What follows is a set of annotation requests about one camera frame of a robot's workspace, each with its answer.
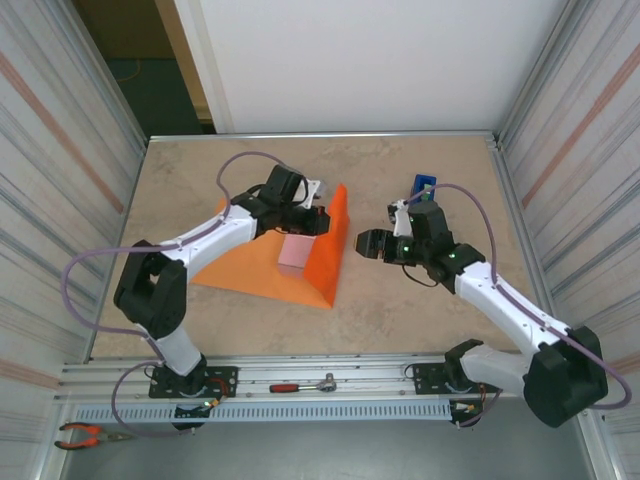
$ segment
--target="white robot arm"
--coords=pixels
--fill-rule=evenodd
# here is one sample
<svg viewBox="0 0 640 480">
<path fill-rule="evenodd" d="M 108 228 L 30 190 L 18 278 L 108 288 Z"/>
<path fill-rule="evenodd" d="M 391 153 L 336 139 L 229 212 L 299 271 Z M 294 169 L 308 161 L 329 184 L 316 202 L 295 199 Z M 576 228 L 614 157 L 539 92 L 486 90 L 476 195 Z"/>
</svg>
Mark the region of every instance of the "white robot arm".
<svg viewBox="0 0 640 480">
<path fill-rule="evenodd" d="M 513 340 L 520 354 L 499 352 L 468 340 L 445 354 L 447 385 L 463 392 L 485 383 L 523 397 L 544 423 L 557 427 L 608 393 L 604 370 L 549 331 L 566 334 L 602 358 L 597 336 L 588 328 L 571 329 L 547 315 L 500 276 L 472 246 L 458 244 L 444 213 L 434 201 L 388 207 L 394 231 L 368 230 L 358 235 L 356 250 L 367 258 L 427 270 L 429 277 L 481 310 Z M 538 319 L 532 321 L 498 290 L 505 290 Z"/>
<path fill-rule="evenodd" d="M 206 360 L 193 345 L 182 320 L 191 279 L 216 258 L 248 243 L 268 230 L 321 235 L 329 216 L 312 202 L 324 193 L 320 181 L 277 165 L 264 185 L 231 200 L 226 213 L 160 245 L 183 245 L 163 253 L 130 254 L 114 303 L 138 328 L 147 332 L 161 352 L 171 381 L 184 396 L 196 394 L 203 382 Z M 194 241 L 188 241 L 218 227 Z M 144 240 L 136 246 L 149 246 Z"/>
</svg>

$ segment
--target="blue object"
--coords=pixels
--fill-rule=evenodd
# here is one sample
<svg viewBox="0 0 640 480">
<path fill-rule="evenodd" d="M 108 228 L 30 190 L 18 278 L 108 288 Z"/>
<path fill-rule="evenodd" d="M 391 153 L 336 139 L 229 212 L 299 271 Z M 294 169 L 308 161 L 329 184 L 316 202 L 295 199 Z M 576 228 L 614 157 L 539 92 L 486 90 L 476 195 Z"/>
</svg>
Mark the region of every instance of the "blue object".
<svg viewBox="0 0 640 480">
<path fill-rule="evenodd" d="M 416 175 L 416 178 L 413 181 L 413 187 L 411 187 L 411 196 L 435 184 L 436 184 L 436 177 L 431 177 L 429 175 Z M 435 193 L 436 192 L 432 190 L 431 192 L 425 195 L 422 195 L 416 198 L 415 200 L 409 202 L 409 205 L 413 205 L 414 203 L 418 203 L 422 200 L 433 200 L 435 197 Z"/>
</svg>

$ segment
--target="orange triangular prism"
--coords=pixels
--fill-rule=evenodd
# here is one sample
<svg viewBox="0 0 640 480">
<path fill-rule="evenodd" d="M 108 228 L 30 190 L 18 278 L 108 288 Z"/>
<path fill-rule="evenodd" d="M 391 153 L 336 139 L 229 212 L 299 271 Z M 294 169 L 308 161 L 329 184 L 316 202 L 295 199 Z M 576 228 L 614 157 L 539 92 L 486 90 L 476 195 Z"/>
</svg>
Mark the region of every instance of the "orange triangular prism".
<svg viewBox="0 0 640 480">
<path fill-rule="evenodd" d="M 267 232 L 212 262 L 193 278 L 193 283 L 331 308 L 349 229 L 347 189 L 344 185 L 336 190 L 328 212 L 331 217 L 329 232 L 313 242 L 303 278 L 286 276 L 278 271 L 284 235 Z"/>
</svg>

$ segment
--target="black bracket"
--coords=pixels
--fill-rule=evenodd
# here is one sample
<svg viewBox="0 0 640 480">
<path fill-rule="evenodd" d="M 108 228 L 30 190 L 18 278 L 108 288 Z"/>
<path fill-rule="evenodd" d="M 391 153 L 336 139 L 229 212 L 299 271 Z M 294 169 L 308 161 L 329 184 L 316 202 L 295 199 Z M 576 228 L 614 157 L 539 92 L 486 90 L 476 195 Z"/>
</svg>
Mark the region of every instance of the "black bracket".
<svg viewBox="0 0 640 480">
<path fill-rule="evenodd" d="M 176 414 L 175 414 L 176 418 L 209 418 L 210 415 L 211 415 L 210 408 L 201 408 L 201 407 L 191 408 L 191 409 L 176 407 Z M 188 423 L 187 425 L 189 425 L 188 428 L 193 428 L 193 424 Z"/>
<path fill-rule="evenodd" d="M 304 208 L 294 202 L 300 182 L 307 187 L 307 179 L 282 165 L 273 167 L 267 182 L 256 185 L 231 199 L 257 220 L 256 237 L 267 230 L 280 228 L 283 232 L 317 236 L 329 231 L 330 218 L 324 207 Z"/>
<path fill-rule="evenodd" d="M 389 218 L 397 207 L 388 207 Z M 484 262 L 485 257 L 471 245 L 456 243 L 447 227 L 442 208 L 433 201 L 411 205 L 407 214 L 412 236 L 393 235 L 390 230 L 373 229 L 356 237 L 356 251 L 366 258 L 384 263 L 426 268 L 429 278 L 455 294 L 455 279 L 465 267 Z"/>
<path fill-rule="evenodd" d="M 189 383 L 185 388 L 184 382 L 189 382 L 189 376 L 182 377 L 170 368 L 163 366 L 154 368 L 149 387 L 149 398 L 180 398 L 192 400 L 195 398 L 218 399 L 222 398 L 220 382 L 222 380 L 227 388 L 227 397 L 235 397 L 238 386 L 238 367 L 196 367 L 198 379 Z"/>
<path fill-rule="evenodd" d="M 470 405 L 473 408 L 469 410 L 463 410 L 463 409 L 458 410 L 456 408 L 457 403 Z M 468 399 L 450 400 L 449 407 L 451 409 L 451 423 L 453 423 L 454 425 L 456 425 L 458 422 L 462 423 L 462 422 L 466 422 L 467 420 L 471 420 L 473 417 L 482 413 L 482 410 L 484 410 L 484 405 L 482 405 L 482 402 L 480 400 L 468 400 Z M 473 423 L 470 423 L 469 425 L 466 425 L 464 428 L 473 427 L 479 421 L 480 419 L 478 418 L 476 421 L 474 421 Z"/>
<path fill-rule="evenodd" d="M 600 341 L 587 327 L 567 335 L 598 358 Z M 558 427 L 609 393 L 604 370 L 564 342 L 542 343 L 524 377 L 524 399 L 536 417 Z"/>
<path fill-rule="evenodd" d="M 416 395 L 479 395 L 481 393 L 478 384 L 471 381 L 453 386 L 444 363 L 416 363 L 411 367 Z M 487 384 L 485 389 L 487 393 L 498 391 L 493 385 Z"/>
<path fill-rule="evenodd" d="M 134 245 L 150 246 L 146 240 Z M 187 269 L 162 253 L 130 254 L 113 302 L 152 338 L 166 337 L 178 328 L 187 309 Z"/>
</svg>

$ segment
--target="red handle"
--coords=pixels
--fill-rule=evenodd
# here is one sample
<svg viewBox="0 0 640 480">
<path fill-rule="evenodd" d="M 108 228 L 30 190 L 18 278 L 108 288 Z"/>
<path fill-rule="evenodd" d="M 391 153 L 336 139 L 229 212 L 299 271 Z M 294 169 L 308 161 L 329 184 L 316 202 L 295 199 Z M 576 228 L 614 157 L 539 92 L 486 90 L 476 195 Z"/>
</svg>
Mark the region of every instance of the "red handle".
<svg viewBox="0 0 640 480">
<path fill-rule="evenodd" d="M 95 435 L 98 435 L 100 432 L 102 432 L 102 427 L 99 427 L 97 425 L 91 425 L 88 423 L 81 423 L 81 422 L 67 423 L 66 425 L 61 426 L 58 430 L 60 431 L 84 430 L 89 435 L 91 435 L 86 440 L 82 440 L 81 442 L 78 442 L 78 443 L 67 443 L 67 442 L 60 442 L 60 441 L 53 443 L 56 447 L 62 450 L 82 450 L 84 448 L 90 448 L 90 447 L 95 447 L 97 445 L 100 445 L 100 440 L 98 440 L 95 437 Z"/>
<path fill-rule="evenodd" d="M 271 393 L 292 393 L 300 390 L 300 385 L 297 383 L 283 383 L 281 385 L 270 385 L 269 391 Z"/>
</svg>

